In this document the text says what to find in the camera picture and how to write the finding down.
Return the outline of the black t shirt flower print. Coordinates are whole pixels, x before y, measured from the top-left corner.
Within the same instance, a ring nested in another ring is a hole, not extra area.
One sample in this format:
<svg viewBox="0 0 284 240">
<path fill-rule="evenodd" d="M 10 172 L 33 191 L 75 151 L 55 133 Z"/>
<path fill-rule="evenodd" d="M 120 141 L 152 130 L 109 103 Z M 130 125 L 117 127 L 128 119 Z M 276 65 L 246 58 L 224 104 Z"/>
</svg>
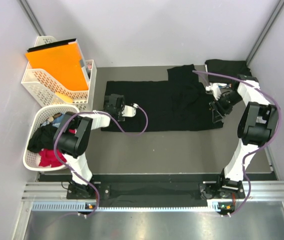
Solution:
<svg viewBox="0 0 284 240">
<path fill-rule="evenodd" d="M 214 97 L 205 92 L 193 64 L 167 69 L 166 80 L 108 81 L 105 95 L 125 97 L 127 105 L 141 109 L 134 117 L 104 128 L 106 132 L 205 131 L 220 129 L 222 122 L 213 122 L 210 102 Z"/>
</svg>

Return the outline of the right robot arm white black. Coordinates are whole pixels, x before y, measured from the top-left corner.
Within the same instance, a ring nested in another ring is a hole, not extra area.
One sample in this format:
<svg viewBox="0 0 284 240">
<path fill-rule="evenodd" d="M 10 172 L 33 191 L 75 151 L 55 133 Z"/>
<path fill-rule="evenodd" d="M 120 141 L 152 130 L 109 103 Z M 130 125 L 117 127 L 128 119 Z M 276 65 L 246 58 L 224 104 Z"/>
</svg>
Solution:
<svg viewBox="0 0 284 240">
<path fill-rule="evenodd" d="M 237 128 L 238 144 L 230 162 L 216 183 L 204 185 L 201 194 L 205 199 L 228 198 L 232 194 L 243 197 L 245 170 L 256 151 L 274 136 L 278 123 L 277 107 L 260 92 L 259 82 L 252 76 L 238 75 L 228 93 L 222 93 L 217 83 L 205 89 L 214 96 L 210 103 L 214 123 L 222 121 L 239 102 L 244 102 L 245 110 Z"/>
</svg>

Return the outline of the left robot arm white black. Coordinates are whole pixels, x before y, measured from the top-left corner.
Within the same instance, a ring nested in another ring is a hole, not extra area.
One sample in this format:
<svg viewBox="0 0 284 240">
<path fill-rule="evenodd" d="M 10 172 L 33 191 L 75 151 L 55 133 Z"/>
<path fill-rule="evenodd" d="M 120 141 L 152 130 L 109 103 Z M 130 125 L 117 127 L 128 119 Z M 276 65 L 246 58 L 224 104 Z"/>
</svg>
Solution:
<svg viewBox="0 0 284 240">
<path fill-rule="evenodd" d="M 112 119 L 122 122 L 136 115 L 135 105 L 126 105 L 123 95 L 111 94 L 104 97 L 102 111 L 67 112 L 53 138 L 53 149 L 66 159 L 72 179 L 67 188 L 67 199 L 92 199 L 95 186 L 93 174 L 88 167 L 86 149 L 92 130 L 106 128 Z"/>
</svg>

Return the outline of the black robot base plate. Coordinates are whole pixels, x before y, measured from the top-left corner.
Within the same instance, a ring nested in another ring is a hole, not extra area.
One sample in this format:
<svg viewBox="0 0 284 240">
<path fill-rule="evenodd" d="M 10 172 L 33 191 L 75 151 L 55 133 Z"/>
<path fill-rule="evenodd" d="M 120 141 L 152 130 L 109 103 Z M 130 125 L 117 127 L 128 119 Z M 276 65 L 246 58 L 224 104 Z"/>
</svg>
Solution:
<svg viewBox="0 0 284 240">
<path fill-rule="evenodd" d="M 105 208 L 203 207 L 201 191 L 217 182 L 219 174 L 96 174 L 92 188 L 99 192 L 99 206 Z M 228 202 L 243 199 L 232 194 Z"/>
</svg>

